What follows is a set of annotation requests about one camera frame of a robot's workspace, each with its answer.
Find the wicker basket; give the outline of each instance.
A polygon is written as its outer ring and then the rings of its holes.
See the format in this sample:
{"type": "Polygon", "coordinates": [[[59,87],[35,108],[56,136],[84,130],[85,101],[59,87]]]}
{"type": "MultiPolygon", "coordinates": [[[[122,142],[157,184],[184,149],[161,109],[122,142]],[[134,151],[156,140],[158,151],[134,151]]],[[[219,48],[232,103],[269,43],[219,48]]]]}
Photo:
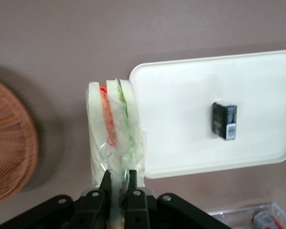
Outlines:
{"type": "Polygon", "coordinates": [[[0,83],[0,202],[29,181],[38,159],[38,138],[20,100],[0,83]]]}

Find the plastic wrap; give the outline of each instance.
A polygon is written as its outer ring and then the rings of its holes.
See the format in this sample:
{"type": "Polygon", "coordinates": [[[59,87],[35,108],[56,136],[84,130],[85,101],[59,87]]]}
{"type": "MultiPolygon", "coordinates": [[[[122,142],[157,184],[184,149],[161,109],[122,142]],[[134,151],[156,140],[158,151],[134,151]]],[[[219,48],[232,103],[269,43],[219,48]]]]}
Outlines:
{"type": "Polygon", "coordinates": [[[120,210],[129,170],[137,171],[138,186],[144,185],[144,141],[133,88],[127,80],[89,84],[87,112],[90,131],[92,185],[101,184],[108,169],[112,178],[110,225],[121,228],[120,210]]]}

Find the barcode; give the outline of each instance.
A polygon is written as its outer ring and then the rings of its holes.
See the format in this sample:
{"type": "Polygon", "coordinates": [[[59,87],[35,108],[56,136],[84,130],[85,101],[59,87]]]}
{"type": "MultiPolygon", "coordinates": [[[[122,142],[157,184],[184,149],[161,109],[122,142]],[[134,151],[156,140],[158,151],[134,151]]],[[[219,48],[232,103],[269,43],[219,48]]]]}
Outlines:
{"type": "Polygon", "coordinates": [[[226,129],[226,140],[232,140],[235,139],[236,135],[236,123],[231,123],[227,125],[226,129]]]}

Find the white tray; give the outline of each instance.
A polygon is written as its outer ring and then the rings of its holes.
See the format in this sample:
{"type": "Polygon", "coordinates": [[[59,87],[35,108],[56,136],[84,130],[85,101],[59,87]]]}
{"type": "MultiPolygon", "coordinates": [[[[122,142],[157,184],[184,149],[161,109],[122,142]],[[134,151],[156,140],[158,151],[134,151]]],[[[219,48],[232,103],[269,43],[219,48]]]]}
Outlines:
{"type": "Polygon", "coordinates": [[[286,159],[286,51],[140,64],[130,74],[147,178],[286,159]],[[236,139],[211,130],[212,104],[238,106],[236,139]]]}

